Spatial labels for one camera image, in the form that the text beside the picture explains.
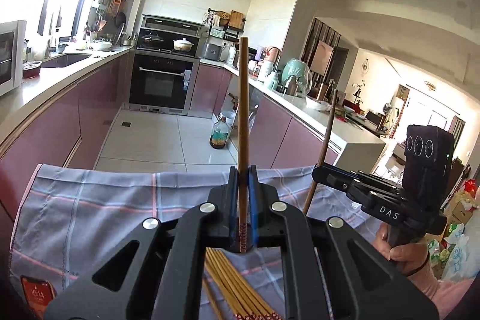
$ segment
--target cardboard box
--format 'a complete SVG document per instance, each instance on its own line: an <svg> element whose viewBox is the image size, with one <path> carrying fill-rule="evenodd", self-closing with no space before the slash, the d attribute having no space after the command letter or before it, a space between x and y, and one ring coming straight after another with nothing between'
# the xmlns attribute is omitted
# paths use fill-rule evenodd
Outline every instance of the cardboard box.
<svg viewBox="0 0 480 320"><path fill-rule="evenodd" d="M466 211L463 204L459 202L452 211L452 217L458 220L458 223L466 224L470 217L472 217L472 211Z"/></svg>

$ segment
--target cutting board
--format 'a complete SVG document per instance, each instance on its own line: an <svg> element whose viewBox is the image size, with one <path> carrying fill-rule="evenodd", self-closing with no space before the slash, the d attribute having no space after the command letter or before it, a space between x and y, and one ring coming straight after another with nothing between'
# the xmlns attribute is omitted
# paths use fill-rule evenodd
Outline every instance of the cutting board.
<svg viewBox="0 0 480 320"><path fill-rule="evenodd" d="M232 10L229 25L233 28L243 29L243 13Z"/></svg>

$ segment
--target human hand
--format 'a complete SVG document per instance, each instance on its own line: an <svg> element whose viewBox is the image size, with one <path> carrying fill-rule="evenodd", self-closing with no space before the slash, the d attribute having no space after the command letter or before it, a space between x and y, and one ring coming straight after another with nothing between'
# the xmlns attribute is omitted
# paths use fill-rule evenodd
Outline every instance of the human hand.
<svg viewBox="0 0 480 320"><path fill-rule="evenodd" d="M377 231L375 240L372 245L380 252L387 260L395 260L403 263L402 272L408 274L422 266L427 257L428 248L423 242L409 243L404 246L397 246L392 248L387 243L388 224L381 223Z"/></svg>

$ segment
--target plaid cloth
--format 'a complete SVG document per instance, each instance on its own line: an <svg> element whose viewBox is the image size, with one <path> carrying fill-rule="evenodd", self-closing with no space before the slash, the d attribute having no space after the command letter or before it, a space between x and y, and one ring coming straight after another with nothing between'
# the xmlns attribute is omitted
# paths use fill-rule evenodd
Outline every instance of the plaid cloth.
<svg viewBox="0 0 480 320"><path fill-rule="evenodd" d="M259 170L258 179L274 186L282 201L302 207L313 167ZM41 165L20 206L10 246L10 281L23 297L20 276L47 280L57 293L99 261L145 218L176 219L207 200L210 189L224 185L228 172L211 174L113 174ZM380 222L363 213L344 193L317 189L309 216L342 217L372 241ZM285 314L282 267L278 248L226 253L248 283L277 311ZM234 318L217 286L219 307ZM201 319L214 313L202 292Z"/></svg>

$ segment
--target tile floor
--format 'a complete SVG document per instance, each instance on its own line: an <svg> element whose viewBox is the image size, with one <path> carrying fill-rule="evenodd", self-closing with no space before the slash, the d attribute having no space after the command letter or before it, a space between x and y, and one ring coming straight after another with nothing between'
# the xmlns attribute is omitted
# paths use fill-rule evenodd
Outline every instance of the tile floor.
<svg viewBox="0 0 480 320"><path fill-rule="evenodd" d="M236 165L225 147L213 149L210 119L122 110L96 169L109 172L228 171Z"/></svg>

